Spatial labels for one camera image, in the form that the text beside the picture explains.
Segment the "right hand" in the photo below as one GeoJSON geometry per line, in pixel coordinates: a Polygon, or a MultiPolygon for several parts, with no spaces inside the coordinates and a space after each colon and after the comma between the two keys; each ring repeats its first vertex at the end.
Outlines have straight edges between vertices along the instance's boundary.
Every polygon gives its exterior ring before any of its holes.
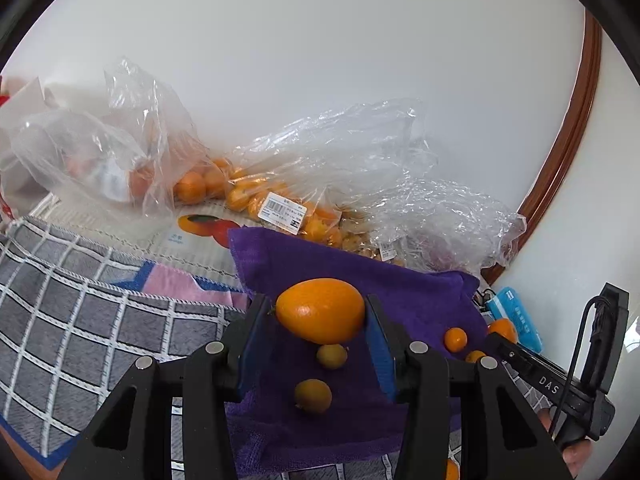
{"type": "MultiPolygon", "coordinates": [[[[551,417],[548,408],[543,408],[537,413],[537,415],[542,426],[549,430],[551,426],[551,417]]],[[[593,442],[588,439],[580,440],[579,442],[568,446],[563,451],[563,460],[574,479],[578,477],[578,474],[590,459],[592,451],[593,442]]]]}

